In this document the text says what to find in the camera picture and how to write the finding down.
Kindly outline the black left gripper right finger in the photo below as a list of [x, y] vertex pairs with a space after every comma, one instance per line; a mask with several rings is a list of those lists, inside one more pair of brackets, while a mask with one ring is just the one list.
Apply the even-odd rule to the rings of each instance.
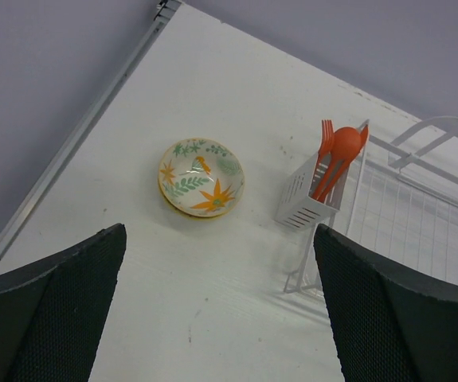
[[315, 260], [346, 381], [458, 381], [458, 286], [325, 224]]

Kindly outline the blue zigzag patterned bowl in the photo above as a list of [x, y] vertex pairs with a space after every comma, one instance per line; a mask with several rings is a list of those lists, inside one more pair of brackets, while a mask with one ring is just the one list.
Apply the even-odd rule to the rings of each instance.
[[163, 154], [158, 185], [178, 209], [198, 216], [217, 215], [237, 205], [245, 175], [227, 147], [207, 138], [188, 138]]

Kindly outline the yellow patterned bowl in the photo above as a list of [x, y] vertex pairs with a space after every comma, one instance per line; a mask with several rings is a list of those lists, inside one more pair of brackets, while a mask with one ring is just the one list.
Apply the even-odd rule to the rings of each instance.
[[160, 197], [162, 198], [162, 200], [164, 201], [164, 203], [167, 205], [167, 207], [177, 213], [179, 216], [183, 216], [187, 219], [190, 219], [190, 220], [215, 220], [215, 219], [219, 219], [219, 218], [222, 218], [223, 216], [226, 216], [227, 214], [230, 213], [229, 210], [226, 210], [220, 214], [217, 214], [217, 215], [201, 215], [201, 216], [198, 216], [198, 215], [193, 215], [193, 214], [190, 214], [190, 213], [187, 213], [187, 212], [184, 212], [182, 211], [181, 209], [178, 209], [167, 197], [166, 197], [166, 194], [163, 193], [162, 191], [159, 191], [159, 194], [160, 194]]

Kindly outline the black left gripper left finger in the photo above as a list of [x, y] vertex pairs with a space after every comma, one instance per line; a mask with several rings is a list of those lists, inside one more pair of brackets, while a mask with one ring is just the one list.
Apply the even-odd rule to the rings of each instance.
[[87, 381], [127, 245], [123, 224], [0, 275], [0, 381]]

